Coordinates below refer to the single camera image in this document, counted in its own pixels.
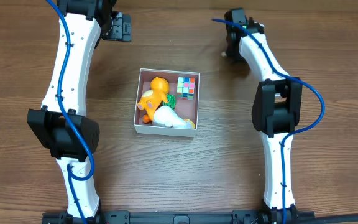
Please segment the multicolour puzzle cube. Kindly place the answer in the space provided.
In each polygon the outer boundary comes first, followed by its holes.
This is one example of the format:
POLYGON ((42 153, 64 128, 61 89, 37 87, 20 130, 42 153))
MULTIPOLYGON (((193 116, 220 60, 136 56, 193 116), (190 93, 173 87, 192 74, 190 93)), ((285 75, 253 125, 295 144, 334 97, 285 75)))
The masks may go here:
POLYGON ((182 100, 193 100, 195 97, 195 78, 178 77, 177 98, 182 100))

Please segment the orange bear figurine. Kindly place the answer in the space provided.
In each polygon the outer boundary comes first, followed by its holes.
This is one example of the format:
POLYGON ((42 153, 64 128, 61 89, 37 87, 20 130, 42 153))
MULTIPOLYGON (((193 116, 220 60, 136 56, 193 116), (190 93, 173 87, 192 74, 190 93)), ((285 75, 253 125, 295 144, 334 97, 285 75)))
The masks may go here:
POLYGON ((149 120, 154 120, 155 111, 164 103, 169 103, 167 95, 169 92, 169 84, 166 79, 155 77, 150 82, 150 90, 142 94, 137 107, 140 110, 146 110, 149 120))

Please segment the white cardboard box pink interior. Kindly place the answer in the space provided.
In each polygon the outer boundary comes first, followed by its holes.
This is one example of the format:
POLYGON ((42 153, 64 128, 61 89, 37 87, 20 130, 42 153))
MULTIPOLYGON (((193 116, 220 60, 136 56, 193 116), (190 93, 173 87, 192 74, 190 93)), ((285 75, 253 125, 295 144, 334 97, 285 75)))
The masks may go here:
POLYGON ((199 109, 199 90, 200 90, 200 75, 196 72, 181 72, 173 70, 155 70, 142 68, 139 72, 139 84, 137 89, 137 98, 135 104, 134 113, 134 126, 135 130, 139 134, 159 134, 167 136, 183 136, 193 138, 197 132, 198 122, 198 109, 199 109), (195 129, 179 129, 179 128, 164 128, 160 126, 153 126, 152 123, 144 123, 142 118, 146 113, 146 110, 140 110, 137 107, 137 103, 143 93, 150 90, 150 82, 155 77, 161 77, 166 79, 169 84, 170 95, 176 97, 176 107, 174 111, 182 119, 190 119, 195 124, 195 129), (195 78, 195 97, 193 100, 182 100, 177 98, 177 81, 178 77, 191 77, 195 78))

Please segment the green round lid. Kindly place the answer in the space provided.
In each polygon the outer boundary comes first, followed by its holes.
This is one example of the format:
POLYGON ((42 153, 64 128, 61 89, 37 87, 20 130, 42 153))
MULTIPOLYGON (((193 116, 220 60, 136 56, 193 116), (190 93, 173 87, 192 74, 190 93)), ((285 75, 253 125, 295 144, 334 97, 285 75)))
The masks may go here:
POLYGON ((167 103, 163 101, 162 104, 164 106, 169 106, 171 109, 174 110, 177 103, 175 95, 167 94, 167 100, 168 100, 167 103))

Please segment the white plush duck orange feet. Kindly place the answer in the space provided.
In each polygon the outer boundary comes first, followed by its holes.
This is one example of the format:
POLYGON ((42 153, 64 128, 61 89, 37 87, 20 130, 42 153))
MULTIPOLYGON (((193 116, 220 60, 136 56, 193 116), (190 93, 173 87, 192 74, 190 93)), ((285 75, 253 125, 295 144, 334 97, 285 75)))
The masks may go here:
POLYGON ((164 128, 195 129, 195 124, 190 119, 182 119, 169 106, 159 107, 151 120, 147 114, 142 118, 144 123, 152 123, 153 126, 164 128))

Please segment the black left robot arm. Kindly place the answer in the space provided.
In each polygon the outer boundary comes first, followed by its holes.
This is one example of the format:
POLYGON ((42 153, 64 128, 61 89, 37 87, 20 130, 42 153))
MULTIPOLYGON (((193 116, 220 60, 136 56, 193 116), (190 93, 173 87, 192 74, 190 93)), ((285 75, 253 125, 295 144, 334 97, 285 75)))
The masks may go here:
POLYGON ((86 116, 86 87, 100 40, 128 42, 131 18, 113 11, 116 0, 47 0, 59 17, 60 38, 52 79, 39 110, 27 124, 60 167, 68 207, 45 213, 43 223, 105 223, 94 184, 93 154, 99 124, 86 116))

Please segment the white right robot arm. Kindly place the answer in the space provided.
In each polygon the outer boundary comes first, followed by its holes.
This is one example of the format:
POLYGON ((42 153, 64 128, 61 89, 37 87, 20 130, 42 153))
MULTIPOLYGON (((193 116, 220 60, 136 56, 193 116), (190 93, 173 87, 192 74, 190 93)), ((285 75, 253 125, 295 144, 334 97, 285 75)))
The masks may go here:
POLYGON ((252 106, 252 124, 259 132, 265 156, 264 203, 273 210, 295 204, 291 188, 291 145, 300 120, 302 85, 288 79, 267 43, 264 26, 246 17, 242 8, 224 15, 226 55, 247 62, 259 80, 252 106))

